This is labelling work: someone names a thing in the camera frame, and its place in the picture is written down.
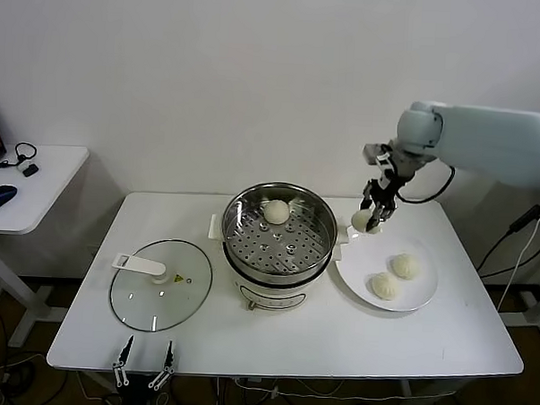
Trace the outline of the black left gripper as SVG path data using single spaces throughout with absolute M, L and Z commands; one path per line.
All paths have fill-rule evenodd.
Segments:
M 112 364 L 116 386 L 120 387 L 120 396 L 123 400 L 149 401 L 156 398 L 163 385 L 167 383 L 174 373 L 174 342 L 171 340 L 167 345 L 165 361 L 161 371 L 156 377 L 152 375 L 126 373 L 124 366 L 127 364 L 130 349 L 134 337 L 131 336 L 122 348 L 118 359 Z

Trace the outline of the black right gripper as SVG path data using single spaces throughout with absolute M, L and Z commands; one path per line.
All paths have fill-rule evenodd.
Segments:
M 364 198 L 359 204 L 362 211 L 369 210 L 370 217 L 365 225 L 365 232 L 375 234 L 379 231 L 380 225 L 384 222 L 384 208 L 394 207 L 398 190 L 408 182 L 407 177 L 397 175 L 386 170 L 380 178 L 373 178 L 367 182 L 364 188 Z

